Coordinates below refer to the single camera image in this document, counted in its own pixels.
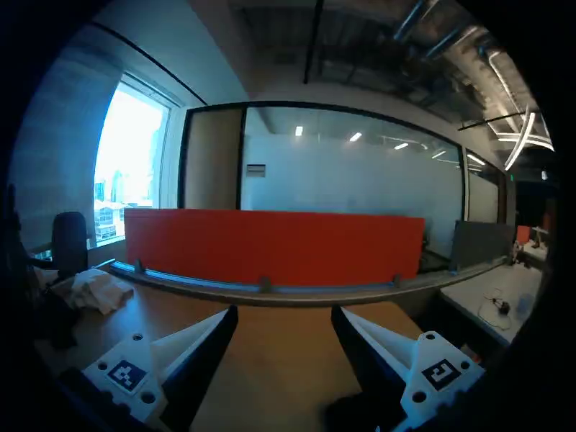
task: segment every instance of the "office chair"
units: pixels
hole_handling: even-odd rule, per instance
[[[52,261],[32,258],[31,264],[45,270],[58,270],[58,278],[51,285],[88,270],[84,216],[80,212],[56,215],[52,224]]]

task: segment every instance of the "orange partition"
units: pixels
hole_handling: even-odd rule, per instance
[[[525,243],[528,243],[528,240],[530,240],[530,227],[525,227],[524,225],[518,225],[518,228],[516,229],[516,241],[518,241],[519,244],[523,245]]]
[[[126,209],[127,260],[219,282],[325,286],[416,276],[424,219],[240,210]]]

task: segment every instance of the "desk surface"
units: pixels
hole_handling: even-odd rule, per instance
[[[65,353],[44,341],[37,347],[55,373],[84,368],[134,332],[161,338],[227,306],[135,285],[118,311],[84,312],[74,331],[77,347]],[[391,302],[349,310],[410,338],[421,333]],[[238,327],[191,430],[321,431],[323,408],[359,391],[330,308],[240,306]]]
[[[548,248],[546,246],[542,247],[540,246],[539,248],[533,248],[532,246],[534,245],[534,241],[533,240],[529,240],[528,243],[526,243],[525,245],[522,246],[522,251],[533,257],[536,258],[540,261],[546,261],[546,255],[548,255]]]
[[[479,276],[442,288],[441,293],[501,344],[508,345],[530,312],[528,310],[527,313],[518,313],[516,308],[519,299],[524,294],[535,299],[541,278],[542,272],[534,267],[527,269],[520,264],[499,266]],[[499,315],[496,306],[485,299],[485,296],[499,297],[510,303],[508,316]]]

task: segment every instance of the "building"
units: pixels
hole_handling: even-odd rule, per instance
[[[103,181],[99,181],[94,183],[94,199],[98,201],[104,201],[104,187],[105,184]]]
[[[124,208],[126,204],[94,200],[94,229],[96,243],[124,235]]]
[[[114,177],[112,177],[112,192],[110,194],[110,201],[124,201],[124,177],[120,171],[116,171],[114,173]]]

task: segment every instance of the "exposed ceiling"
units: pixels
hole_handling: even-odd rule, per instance
[[[312,47],[315,5],[230,0],[257,52],[283,64],[302,63]],[[454,0],[326,0],[313,48],[311,81],[392,94],[458,126],[538,110],[508,54]],[[497,133],[518,133],[522,124],[520,115],[490,123],[503,161],[515,143]],[[532,134],[548,137],[539,114]],[[534,165],[531,153],[540,157],[543,149],[537,150],[517,164]]]

